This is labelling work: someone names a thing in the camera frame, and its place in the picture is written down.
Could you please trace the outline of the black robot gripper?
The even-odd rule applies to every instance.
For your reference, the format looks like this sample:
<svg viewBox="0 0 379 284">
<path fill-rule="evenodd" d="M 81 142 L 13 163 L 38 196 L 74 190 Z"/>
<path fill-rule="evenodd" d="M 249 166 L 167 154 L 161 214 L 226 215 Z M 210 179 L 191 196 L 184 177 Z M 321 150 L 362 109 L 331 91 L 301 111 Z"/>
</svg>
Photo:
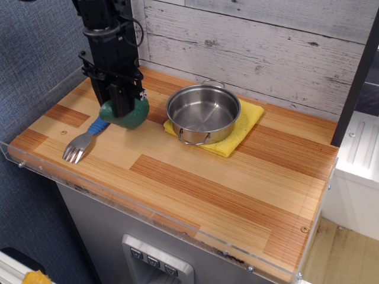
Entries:
<svg viewBox="0 0 379 284">
<path fill-rule="evenodd" d="M 102 106 L 111 99 L 116 118 L 134 110 L 134 99 L 145 99 L 143 75 L 127 57 L 121 31 L 84 31 L 90 51 L 81 51 L 83 73 Z"/>
</svg>

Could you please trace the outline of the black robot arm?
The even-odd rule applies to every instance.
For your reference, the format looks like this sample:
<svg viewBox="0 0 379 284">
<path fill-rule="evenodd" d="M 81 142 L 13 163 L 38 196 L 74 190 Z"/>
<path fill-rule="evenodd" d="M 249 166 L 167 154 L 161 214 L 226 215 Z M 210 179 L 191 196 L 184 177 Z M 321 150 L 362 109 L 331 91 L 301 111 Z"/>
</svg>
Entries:
<svg viewBox="0 0 379 284">
<path fill-rule="evenodd" d="M 145 97 L 139 71 L 139 45 L 130 1 L 74 1 L 83 22 L 89 51 L 81 51 L 83 73 L 89 77 L 100 104 L 111 101 L 116 118 L 135 109 Z"/>
</svg>

